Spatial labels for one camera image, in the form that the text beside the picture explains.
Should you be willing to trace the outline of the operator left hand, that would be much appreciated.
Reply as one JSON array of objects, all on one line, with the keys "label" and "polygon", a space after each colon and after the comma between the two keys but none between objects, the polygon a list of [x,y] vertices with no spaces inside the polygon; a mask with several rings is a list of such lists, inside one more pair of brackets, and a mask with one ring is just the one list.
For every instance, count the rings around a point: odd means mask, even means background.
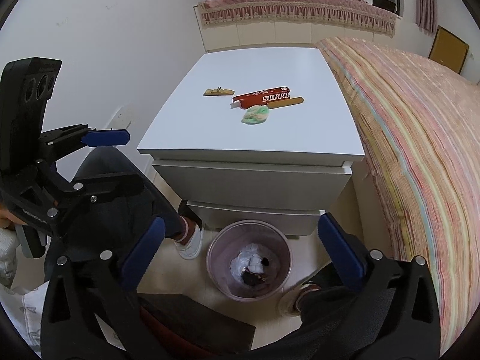
[{"label": "operator left hand", "polygon": [[0,228],[11,228],[16,224],[16,217],[13,216],[10,211],[7,210],[6,206],[1,202],[0,203]]}]

